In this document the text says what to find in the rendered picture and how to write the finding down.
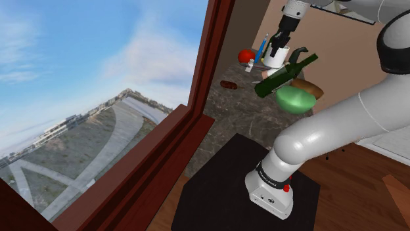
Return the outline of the white cup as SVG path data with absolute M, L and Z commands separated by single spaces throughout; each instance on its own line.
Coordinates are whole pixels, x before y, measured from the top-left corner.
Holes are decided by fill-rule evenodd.
M 263 64 L 270 68 L 280 69 L 283 66 L 285 58 L 289 52 L 289 47 L 284 46 L 283 48 L 278 48 L 274 56 L 271 56 L 273 48 L 269 44 L 266 54 L 263 58 Z

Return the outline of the blue pen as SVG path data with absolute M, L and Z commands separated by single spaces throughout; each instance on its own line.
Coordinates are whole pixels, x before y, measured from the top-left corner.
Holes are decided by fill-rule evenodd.
M 257 52 L 257 54 L 256 54 L 255 61 L 254 61 L 255 63 L 257 63 L 258 60 L 261 58 L 261 55 L 262 55 L 263 49 L 264 49 L 264 47 L 265 47 L 265 43 L 266 43 L 266 41 L 267 41 L 268 36 L 269 36 L 269 34 L 266 33 L 266 35 L 265 35 L 265 37 L 264 37 L 264 39 L 263 39 L 263 41 L 262 41 L 262 43 L 261 43 L 261 45 L 260 45 L 260 47 L 259 47 L 259 49 L 258 49 L 258 52 Z

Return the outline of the dark green wine bottle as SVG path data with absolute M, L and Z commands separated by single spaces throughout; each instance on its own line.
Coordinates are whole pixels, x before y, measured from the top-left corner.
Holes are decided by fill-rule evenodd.
M 270 95 L 285 83 L 288 83 L 292 79 L 298 77 L 298 74 L 304 67 L 311 64 L 318 59 L 318 56 L 313 53 L 302 61 L 298 62 L 300 53 L 293 52 L 289 58 L 288 64 L 274 70 L 273 68 L 262 72 L 263 80 L 260 81 L 255 87 L 254 91 L 260 98 L 265 98 Z

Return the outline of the red apple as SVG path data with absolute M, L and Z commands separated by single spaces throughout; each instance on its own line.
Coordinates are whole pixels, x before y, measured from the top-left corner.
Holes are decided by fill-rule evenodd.
M 255 59 L 256 55 L 251 49 L 243 49 L 238 54 L 238 61 L 240 63 L 249 63 L 251 59 Z

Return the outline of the brown bread loaf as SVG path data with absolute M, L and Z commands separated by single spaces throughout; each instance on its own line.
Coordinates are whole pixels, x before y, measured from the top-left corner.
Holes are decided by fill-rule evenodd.
M 307 93 L 313 95 L 316 100 L 320 99 L 324 95 L 324 92 L 320 87 L 306 81 L 305 79 L 294 78 L 290 82 L 290 86 L 306 91 Z

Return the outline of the green bowl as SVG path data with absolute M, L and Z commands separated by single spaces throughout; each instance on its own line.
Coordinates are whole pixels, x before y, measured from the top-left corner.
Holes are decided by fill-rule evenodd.
M 312 109 L 317 102 L 312 94 L 292 86 L 278 89 L 275 100 L 282 110 L 291 114 L 303 114 Z

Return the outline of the small dark brown oblong object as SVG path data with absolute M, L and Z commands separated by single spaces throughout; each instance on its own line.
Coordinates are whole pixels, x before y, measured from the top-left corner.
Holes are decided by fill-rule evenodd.
M 232 89 L 232 90 L 236 90 L 239 87 L 236 83 L 234 83 L 232 81 L 225 81 L 225 80 L 220 81 L 220 85 L 223 88 Z

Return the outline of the dark marble table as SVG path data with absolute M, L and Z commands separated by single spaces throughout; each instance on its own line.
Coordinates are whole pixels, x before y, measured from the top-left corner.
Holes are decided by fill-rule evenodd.
M 269 150 L 283 129 L 303 117 L 313 115 L 312 110 L 298 115 L 281 110 L 274 94 L 258 97 L 254 92 L 254 83 L 261 78 L 260 70 L 253 69 L 248 73 L 238 63 L 214 77 L 204 114 L 215 121 L 186 166 L 186 177 L 191 178 L 237 133 Z M 232 81 L 239 87 L 236 90 L 223 88 L 220 85 L 222 80 Z

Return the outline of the black robot stand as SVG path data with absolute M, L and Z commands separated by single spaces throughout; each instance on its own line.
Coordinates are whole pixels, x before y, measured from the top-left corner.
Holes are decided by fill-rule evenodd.
M 250 201 L 245 176 L 268 151 L 235 134 L 184 185 L 171 231 L 313 231 L 320 185 L 296 171 L 294 206 L 281 220 Z

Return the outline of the red-brown framed window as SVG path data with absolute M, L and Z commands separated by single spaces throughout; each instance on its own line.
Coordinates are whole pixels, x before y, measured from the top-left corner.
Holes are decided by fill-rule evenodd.
M 0 0 L 0 152 L 125 87 L 177 111 L 165 154 L 204 107 L 235 0 Z

